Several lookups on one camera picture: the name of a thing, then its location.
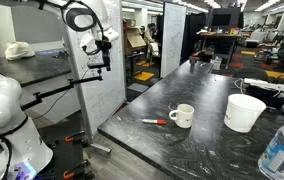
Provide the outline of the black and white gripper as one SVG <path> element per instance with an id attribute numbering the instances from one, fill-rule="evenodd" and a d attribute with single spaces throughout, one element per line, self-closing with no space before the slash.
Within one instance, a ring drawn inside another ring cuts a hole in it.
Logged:
<path id="1" fill-rule="evenodd" d="M 102 63 L 89 64 L 90 69 L 97 69 L 105 67 L 107 71 L 111 70 L 110 66 L 110 49 L 112 43 L 119 38 L 119 33 L 110 28 L 103 33 L 99 33 L 94 37 L 92 33 L 84 35 L 80 40 L 79 47 L 88 56 L 93 56 L 102 53 Z"/>

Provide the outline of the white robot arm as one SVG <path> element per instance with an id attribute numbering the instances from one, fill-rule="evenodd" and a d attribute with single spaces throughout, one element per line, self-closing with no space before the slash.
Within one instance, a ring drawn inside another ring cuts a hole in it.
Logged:
<path id="1" fill-rule="evenodd" d="M 88 67 L 110 68 L 110 49 L 119 34 L 109 24 L 103 0 L 0 0 L 0 4 L 34 7 L 60 17 L 67 28 L 80 34 L 77 47 L 82 54 L 102 57 Z M 24 112 L 21 95 L 20 83 L 0 74 L 0 180 L 33 180 L 54 156 Z"/>

